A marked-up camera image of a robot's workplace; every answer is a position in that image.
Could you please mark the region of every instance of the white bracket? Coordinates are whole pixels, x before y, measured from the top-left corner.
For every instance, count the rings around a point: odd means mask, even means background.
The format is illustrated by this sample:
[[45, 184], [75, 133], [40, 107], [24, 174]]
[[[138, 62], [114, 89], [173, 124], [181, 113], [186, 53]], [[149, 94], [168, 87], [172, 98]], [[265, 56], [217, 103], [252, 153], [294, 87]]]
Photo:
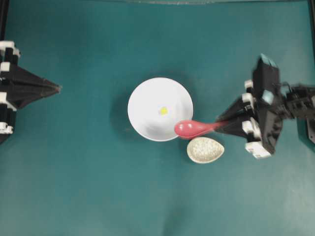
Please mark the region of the white bracket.
[[263, 146], [262, 142], [250, 142], [245, 144], [245, 149], [250, 152], [256, 159], [263, 159], [271, 156]]
[[242, 94], [242, 101], [245, 103], [245, 102], [250, 102], [251, 103], [251, 107], [252, 107], [252, 110], [254, 110], [254, 98], [252, 96], [251, 93], [249, 92], [246, 92], [246, 93], [243, 93]]
[[253, 117], [251, 117], [250, 120], [242, 122], [242, 129], [247, 134], [253, 133], [256, 139], [261, 140], [261, 132], [260, 132], [259, 124]]
[[12, 48], [13, 55], [21, 57], [20, 50], [15, 47], [15, 44], [13, 41], [0, 41], [0, 53], [2, 56], [4, 56], [6, 48]]
[[244, 86], [245, 86], [245, 89], [254, 88], [254, 84], [253, 84], [252, 80], [246, 80], [244, 82]]

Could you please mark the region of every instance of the teal table surface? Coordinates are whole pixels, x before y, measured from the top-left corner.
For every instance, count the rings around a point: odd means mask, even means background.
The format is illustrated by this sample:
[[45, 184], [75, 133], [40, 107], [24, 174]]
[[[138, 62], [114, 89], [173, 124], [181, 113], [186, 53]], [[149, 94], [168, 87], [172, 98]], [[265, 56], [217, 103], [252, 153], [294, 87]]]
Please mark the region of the teal table surface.
[[225, 153], [198, 165], [188, 141], [145, 140], [126, 111], [139, 83], [168, 77], [191, 94], [193, 118], [213, 122], [260, 53], [282, 81], [315, 84], [307, 1], [11, 0], [6, 40], [63, 89], [20, 110], [0, 146], [1, 236], [315, 235], [315, 146], [295, 120], [268, 159], [210, 134]]

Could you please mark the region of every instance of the pink spoon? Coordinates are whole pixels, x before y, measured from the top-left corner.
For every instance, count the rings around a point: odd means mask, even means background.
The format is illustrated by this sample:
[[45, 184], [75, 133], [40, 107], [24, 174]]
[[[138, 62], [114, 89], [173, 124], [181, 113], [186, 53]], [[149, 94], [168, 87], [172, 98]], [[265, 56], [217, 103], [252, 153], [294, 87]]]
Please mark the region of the pink spoon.
[[228, 121], [216, 123], [201, 123], [194, 120], [182, 120], [175, 125], [175, 133], [183, 139], [193, 139], [195, 137], [210, 133], [215, 129], [224, 126]]

